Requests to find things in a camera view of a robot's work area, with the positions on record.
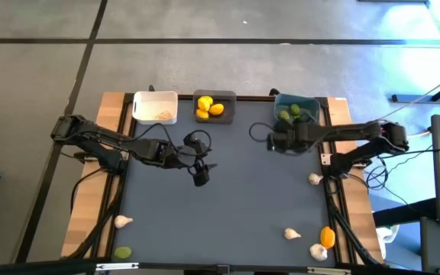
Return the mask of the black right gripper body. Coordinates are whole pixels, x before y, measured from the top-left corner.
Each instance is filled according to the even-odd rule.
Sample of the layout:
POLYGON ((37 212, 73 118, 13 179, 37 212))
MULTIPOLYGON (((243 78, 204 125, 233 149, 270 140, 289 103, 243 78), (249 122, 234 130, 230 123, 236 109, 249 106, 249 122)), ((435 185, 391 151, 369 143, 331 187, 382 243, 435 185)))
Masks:
POLYGON ((314 148, 314 141, 301 138, 301 122, 278 121, 267 135, 267 150, 285 155, 302 155, 314 148))

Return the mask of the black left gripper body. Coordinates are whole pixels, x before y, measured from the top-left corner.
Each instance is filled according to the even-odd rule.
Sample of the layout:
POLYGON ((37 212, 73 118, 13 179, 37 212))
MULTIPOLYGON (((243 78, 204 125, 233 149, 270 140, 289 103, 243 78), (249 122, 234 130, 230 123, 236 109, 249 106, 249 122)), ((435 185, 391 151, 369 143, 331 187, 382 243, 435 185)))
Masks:
POLYGON ((209 152, 209 145, 202 141, 196 134, 187 134, 183 144, 174 146, 175 157, 173 167, 176 169, 192 168, 196 164, 202 166, 203 158, 209 152))

